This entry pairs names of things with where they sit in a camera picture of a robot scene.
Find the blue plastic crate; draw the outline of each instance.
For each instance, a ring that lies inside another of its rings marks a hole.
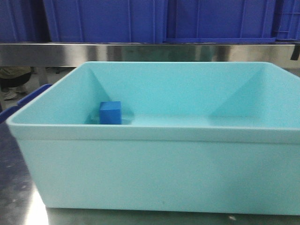
[[[41,0],[1,0],[0,15],[0,42],[50,40]]]
[[[54,42],[162,43],[166,37],[167,0],[44,0],[44,4]]]
[[[169,0],[167,42],[273,42],[275,0]]]
[[[277,0],[273,33],[280,41],[300,40],[299,0]]]
[[[299,96],[270,63],[89,62],[7,124],[47,207],[300,215]]]

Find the stainless steel shelf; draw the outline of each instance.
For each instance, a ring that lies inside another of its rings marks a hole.
[[[300,68],[295,44],[64,44],[2,43],[0,66],[77,67],[86,61],[265,61]]]

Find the shoe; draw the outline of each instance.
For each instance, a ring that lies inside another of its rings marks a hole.
[[[18,96],[18,94],[12,90],[9,90],[8,92],[1,91],[1,93],[4,101],[15,99]]]
[[[27,93],[27,89],[26,89],[25,85],[23,84],[23,85],[16,87],[15,92],[24,94],[24,93]]]

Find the pants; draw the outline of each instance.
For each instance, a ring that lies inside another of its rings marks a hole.
[[[31,72],[12,79],[0,78],[1,89],[18,87],[22,84],[25,84],[27,81],[29,81],[30,77],[31,77]]]

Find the person's leg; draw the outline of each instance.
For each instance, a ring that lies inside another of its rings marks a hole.
[[[14,99],[18,96],[17,93],[15,93],[14,91],[8,88],[8,79],[0,78],[0,86],[1,86],[1,95],[3,96],[3,99],[5,101]]]
[[[30,77],[31,77],[31,72],[21,75],[16,78],[12,78],[12,79],[0,78],[1,91],[3,94],[4,100],[11,100],[11,99],[17,97],[17,94],[13,90],[10,90],[9,88],[16,88],[15,90],[18,93],[27,92],[27,90],[26,90],[25,86],[23,86],[23,84],[28,82]]]
[[[31,77],[31,72],[13,79],[3,79],[3,80],[6,80],[5,85],[8,88],[15,88],[28,82],[30,77]]]

